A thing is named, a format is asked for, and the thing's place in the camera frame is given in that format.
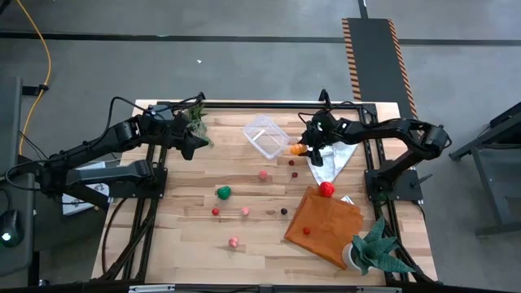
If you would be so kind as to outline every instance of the brown cloth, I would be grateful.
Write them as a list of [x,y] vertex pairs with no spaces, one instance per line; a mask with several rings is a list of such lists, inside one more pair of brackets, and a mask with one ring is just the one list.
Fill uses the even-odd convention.
[[[363,218],[359,207],[321,197],[309,186],[284,238],[346,269],[342,250],[360,232]],[[310,233],[304,234],[304,228]]]

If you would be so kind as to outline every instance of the gray floor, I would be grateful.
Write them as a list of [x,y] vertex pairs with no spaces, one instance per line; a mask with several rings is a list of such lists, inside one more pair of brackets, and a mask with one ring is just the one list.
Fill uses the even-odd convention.
[[[46,32],[222,36],[341,37],[340,18],[358,17],[356,0],[25,0]],[[521,2],[502,0],[367,0],[370,17],[391,18],[404,38],[521,38]],[[16,5],[0,29],[30,30]],[[343,45],[284,43],[48,42],[51,91],[28,135],[52,153],[99,135],[110,98],[314,100],[326,87],[352,99]],[[447,156],[474,138],[490,118],[519,102],[521,47],[402,48],[420,119],[441,123],[454,140],[438,160],[418,166],[434,177],[422,186],[427,228],[442,282],[521,291],[521,234],[477,239],[493,223],[470,160]],[[42,82],[39,41],[0,39],[1,74]],[[33,100],[24,100],[24,111]],[[114,120],[130,114],[116,107]],[[52,282],[90,277],[99,234],[46,251],[42,275]],[[7,278],[3,286],[15,286]]]

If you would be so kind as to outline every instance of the clear plastic container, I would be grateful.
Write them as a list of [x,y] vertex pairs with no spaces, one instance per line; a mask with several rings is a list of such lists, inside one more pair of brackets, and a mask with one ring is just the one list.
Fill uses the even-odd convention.
[[290,141],[290,137],[268,116],[258,115],[244,126],[243,133],[252,145],[269,160],[276,158]]

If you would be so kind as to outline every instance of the wooden table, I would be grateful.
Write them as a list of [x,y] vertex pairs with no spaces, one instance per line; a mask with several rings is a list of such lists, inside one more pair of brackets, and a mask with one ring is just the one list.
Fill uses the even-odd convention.
[[[138,100],[137,104],[145,107],[156,102]],[[396,103],[376,103],[376,107],[380,121],[399,116]],[[289,155],[285,151],[277,159],[267,160],[246,139],[242,127],[256,114],[265,114],[290,137],[298,138],[304,131],[304,124],[296,113],[314,113],[316,110],[204,111],[208,113],[204,117],[208,136],[215,146],[196,150],[192,161],[185,161],[179,151],[168,153],[167,190],[155,220],[148,283],[385,284],[379,270],[372,270],[364,277],[356,271],[340,270],[282,237],[304,190],[316,182],[304,157]],[[358,120],[358,114],[353,110],[335,110],[335,115]],[[396,139],[384,139],[383,145],[388,159],[395,159],[405,151],[405,145]],[[146,151],[147,146],[142,146],[125,152],[121,164],[144,159]],[[295,165],[289,166],[289,160],[294,160]],[[257,176],[262,169],[269,174],[266,181],[260,181]],[[363,147],[358,146],[335,180],[335,197],[349,195],[361,208],[364,216],[361,236],[374,223],[374,211],[366,197],[363,181],[365,169],[365,153]],[[299,176],[290,181],[292,172],[298,172]],[[225,185],[231,186],[233,194],[222,202],[215,196],[215,191]],[[109,265],[129,240],[135,204],[135,200],[127,200],[115,217],[107,241]],[[221,209],[220,217],[211,214],[214,207]],[[251,209],[249,216],[241,216],[242,207]],[[282,215],[281,208],[286,208],[288,214]],[[436,279],[427,230],[418,207],[396,202],[396,213],[405,247],[426,275]],[[235,249],[228,246],[231,237],[239,239],[239,246]],[[93,277],[101,275],[100,260],[99,251]]]

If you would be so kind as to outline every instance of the artificial plant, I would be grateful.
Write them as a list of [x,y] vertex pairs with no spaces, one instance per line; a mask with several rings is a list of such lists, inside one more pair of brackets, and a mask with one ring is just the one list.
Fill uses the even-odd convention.
[[389,255],[389,252],[397,249],[399,245],[396,243],[396,237],[382,238],[383,228],[385,219],[381,216],[363,239],[358,235],[352,238],[352,261],[361,269],[362,276],[367,274],[371,266],[386,272],[413,272],[414,270],[403,261]]
[[203,109],[204,103],[200,103],[188,109],[188,116],[190,117],[188,129],[198,137],[207,141],[210,147],[213,147],[212,140],[206,135],[206,124],[201,120],[201,118],[206,115],[203,113]]

